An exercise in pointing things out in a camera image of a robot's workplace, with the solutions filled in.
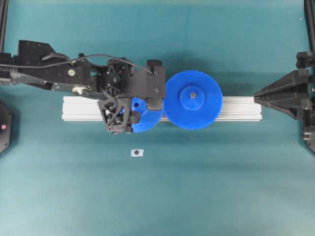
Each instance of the black bracket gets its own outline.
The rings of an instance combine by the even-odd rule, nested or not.
[[[302,139],[315,152],[315,107],[311,84],[314,75],[307,68],[315,63],[313,52],[297,54],[297,67],[276,82],[254,93],[255,103],[283,112],[293,119],[303,122]]]

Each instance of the small blue gear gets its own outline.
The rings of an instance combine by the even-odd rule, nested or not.
[[[131,110],[139,112],[141,116],[139,123],[131,125],[134,133],[146,132],[153,128],[159,122],[163,113],[163,110],[147,110],[146,101],[136,97],[132,99]]]
[[[220,114],[222,104],[219,85],[204,72],[182,71],[166,83],[164,113],[179,128],[196,130],[207,127]]]

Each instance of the black mount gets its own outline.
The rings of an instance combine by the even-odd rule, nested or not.
[[[303,122],[302,139],[315,153],[315,1],[304,1],[305,18],[309,35],[310,52],[296,55],[296,67],[276,82],[254,93],[256,103],[283,112]]]

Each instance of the gear teeth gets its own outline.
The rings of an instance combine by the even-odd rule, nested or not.
[[[220,93],[220,100],[218,100],[218,105],[220,106],[220,111],[221,111],[221,108],[222,108],[222,97],[223,97],[223,95],[222,95],[222,90],[221,90],[220,86],[218,85],[218,83],[213,79],[212,76],[210,76],[210,75],[208,75],[208,74],[206,74],[206,73],[204,73],[204,72],[202,72],[202,71],[198,71],[198,70],[185,70],[185,71],[178,72],[178,73],[174,74],[174,75],[166,82],[166,86],[170,86],[170,83],[171,83],[175,78],[178,78],[178,76],[180,76],[180,75],[182,75],[182,74],[185,75],[185,74],[187,74],[188,72],[190,72],[190,73],[191,73],[191,72],[192,72],[192,73],[196,73],[196,75],[202,74],[202,75],[208,77],[209,79],[211,79],[212,86],[217,86],[217,88],[218,88],[218,91],[217,91],[217,92]],[[195,78],[196,78],[196,77],[190,77],[190,78],[189,78],[190,81],[184,79],[184,82],[186,82],[186,83],[194,82]],[[175,119],[177,120],[177,121],[176,121],[176,120],[174,120],[174,118],[172,118],[172,115],[170,115],[170,114],[168,113],[167,106],[165,105],[165,100],[164,100],[164,102],[163,102],[165,115],[167,116],[168,120],[169,120],[173,125],[175,125],[176,127],[180,128],[180,129],[184,129],[184,130],[198,130],[198,129],[206,128],[207,126],[211,125],[211,124],[215,121],[215,119],[217,118],[217,116],[220,114],[220,111],[219,111],[219,113],[216,115],[216,117],[211,118],[208,122],[205,122],[205,123],[202,124],[202,125],[194,125],[194,124],[192,124],[192,125],[184,125],[184,124],[182,124],[182,123],[180,122],[180,120],[178,121],[178,119],[176,119],[177,117],[175,117]]]

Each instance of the small white label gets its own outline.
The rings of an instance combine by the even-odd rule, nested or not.
[[[138,157],[138,156],[143,156],[143,149],[132,149],[131,150],[131,156],[132,157]]]

